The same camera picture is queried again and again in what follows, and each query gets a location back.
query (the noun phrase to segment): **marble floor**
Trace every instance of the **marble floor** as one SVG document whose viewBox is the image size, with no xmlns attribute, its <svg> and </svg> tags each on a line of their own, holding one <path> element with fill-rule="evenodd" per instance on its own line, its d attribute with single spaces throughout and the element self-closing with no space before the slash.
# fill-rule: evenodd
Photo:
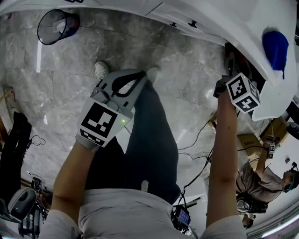
<svg viewBox="0 0 299 239">
<path fill-rule="evenodd" d="M 178 148 L 191 145 L 217 109 L 213 91 L 221 74 L 226 73 L 224 48 L 132 14 L 87 8 L 68 11 L 80 15 L 81 27 L 74 36 L 51 46 L 37 39 L 37 26 L 45 11 L 15 12 L 11 19 L 0 20 L 0 81 L 14 88 L 33 126 L 32 135 L 46 140 L 44 146 L 31 145 L 27 151 L 22 177 L 31 180 L 30 171 L 44 178 L 49 188 L 53 186 L 74 144 L 81 107 L 98 83 L 93 67 L 97 60 L 105 60 L 111 70 L 160 67 L 154 88 Z M 12 122 L 5 117 L 5 110 L 5 105 L 0 105 L 5 126 L 10 129 Z M 239 133 L 258 133 L 261 125 L 248 115 L 238 118 Z M 133 121 L 128 124 L 129 131 L 132 126 Z M 205 127 L 195 145 L 185 152 L 207 155 L 214 137 L 211 128 Z M 123 129 L 117 139 L 126 150 L 128 132 Z M 204 158 L 179 155 L 179 186 L 198 174 L 204 163 Z"/>
</svg>

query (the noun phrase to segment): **wire mesh trash bin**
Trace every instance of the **wire mesh trash bin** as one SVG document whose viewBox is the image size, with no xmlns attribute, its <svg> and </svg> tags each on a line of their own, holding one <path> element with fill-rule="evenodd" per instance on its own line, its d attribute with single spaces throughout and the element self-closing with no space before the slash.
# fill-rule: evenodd
<svg viewBox="0 0 299 239">
<path fill-rule="evenodd" d="M 74 35 L 80 26 L 77 14 L 54 9 L 46 13 L 37 28 L 37 37 L 44 45 L 52 45 L 59 40 Z"/>
</svg>

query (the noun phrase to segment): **shoe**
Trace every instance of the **shoe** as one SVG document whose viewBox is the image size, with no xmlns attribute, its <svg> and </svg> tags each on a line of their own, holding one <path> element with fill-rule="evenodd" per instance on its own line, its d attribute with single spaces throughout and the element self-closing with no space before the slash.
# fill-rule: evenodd
<svg viewBox="0 0 299 239">
<path fill-rule="evenodd" d="M 151 81 L 151 83 L 154 83 L 155 80 L 157 79 L 157 76 L 159 74 L 159 72 L 161 71 L 161 69 L 157 66 L 150 68 L 146 74 L 148 75 L 148 80 Z"/>
<path fill-rule="evenodd" d="M 103 80 L 109 74 L 110 70 L 105 62 L 99 61 L 94 65 L 94 72 L 99 80 Z"/>
</svg>

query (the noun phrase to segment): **blue object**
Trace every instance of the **blue object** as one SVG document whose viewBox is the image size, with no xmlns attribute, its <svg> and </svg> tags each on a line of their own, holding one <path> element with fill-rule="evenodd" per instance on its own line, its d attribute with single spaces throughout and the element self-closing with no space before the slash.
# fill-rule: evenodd
<svg viewBox="0 0 299 239">
<path fill-rule="evenodd" d="M 286 55 L 289 43 L 286 37 L 277 31 L 267 32 L 263 35 L 263 49 L 273 70 L 282 70 L 285 79 Z"/>
</svg>

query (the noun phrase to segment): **jeans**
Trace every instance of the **jeans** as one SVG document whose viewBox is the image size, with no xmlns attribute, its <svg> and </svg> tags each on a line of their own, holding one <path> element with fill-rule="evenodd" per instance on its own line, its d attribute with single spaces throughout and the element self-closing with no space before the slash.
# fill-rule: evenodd
<svg viewBox="0 0 299 239">
<path fill-rule="evenodd" d="M 126 153 L 114 137 L 94 156 L 85 189 L 141 189 L 173 204 L 180 195 L 177 186 L 178 148 L 165 111 L 152 83 L 147 81 L 135 105 L 132 134 Z"/>
</svg>

